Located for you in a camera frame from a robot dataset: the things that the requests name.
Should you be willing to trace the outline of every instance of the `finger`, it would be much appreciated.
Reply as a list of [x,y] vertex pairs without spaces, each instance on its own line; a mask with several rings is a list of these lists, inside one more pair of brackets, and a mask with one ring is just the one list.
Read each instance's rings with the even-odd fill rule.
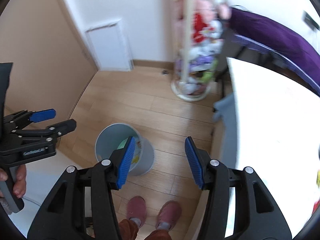
[[17,180],[25,180],[27,175],[27,168],[26,165],[20,165],[19,168],[16,171]]
[[3,169],[0,169],[0,181],[6,181],[7,179],[8,179],[7,173]]
[[22,198],[26,193],[27,183],[23,180],[17,180],[16,184],[13,186],[13,193],[17,196],[17,198]]

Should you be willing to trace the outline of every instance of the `silver screw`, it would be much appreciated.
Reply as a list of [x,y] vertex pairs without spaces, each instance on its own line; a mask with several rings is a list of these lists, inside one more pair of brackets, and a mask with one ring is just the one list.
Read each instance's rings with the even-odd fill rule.
[[245,172],[249,173],[249,174],[252,174],[253,173],[253,168],[251,167],[246,167],[245,168]]
[[68,173],[73,173],[75,170],[76,170],[75,166],[69,166],[69,167],[67,168],[67,172],[68,172]]
[[211,164],[212,166],[218,166],[218,165],[219,165],[219,161],[217,161],[217,160],[211,160],[211,161],[210,161],[210,164]]
[[103,161],[101,162],[101,164],[102,164],[102,166],[109,166],[109,165],[111,164],[111,161],[108,160],[108,159],[106,159],[106,160],[103,160]]

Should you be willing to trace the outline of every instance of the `brown pants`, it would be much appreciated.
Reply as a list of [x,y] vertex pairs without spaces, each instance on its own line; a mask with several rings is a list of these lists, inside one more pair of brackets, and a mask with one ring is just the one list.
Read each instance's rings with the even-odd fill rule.
[[[122,240],[135,240],[139,231],[138,226],[131,220],[124,219],[119,223]],[[171,240],[168,231],[159,229],[153,231],[145,240]]]

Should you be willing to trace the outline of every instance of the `gray handle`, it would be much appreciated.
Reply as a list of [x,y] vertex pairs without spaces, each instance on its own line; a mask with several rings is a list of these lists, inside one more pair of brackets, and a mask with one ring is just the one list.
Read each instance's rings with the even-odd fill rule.
[[13,213],[18,213],[24,207],[23,200],[17,198],[13,194],[13,186],[17,180],[17,169],[18,166],[4,169],[4,171],[8,174],[8,179],[6,181],[0,181],[0,190],[2,191],[9,208]]

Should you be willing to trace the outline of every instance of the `foot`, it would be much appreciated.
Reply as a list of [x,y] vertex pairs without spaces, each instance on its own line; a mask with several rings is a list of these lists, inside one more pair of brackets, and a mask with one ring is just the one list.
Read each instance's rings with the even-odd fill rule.
[[134,221],[138,228],[141,228],[146,221],[147,207],[146,202],[140,196],[133,197],[127,205],[127,219]]
[[169,201],[164,204],[157,217],[156,229],[172,230],[177,224],[181,212],[181,206],[176,201]]

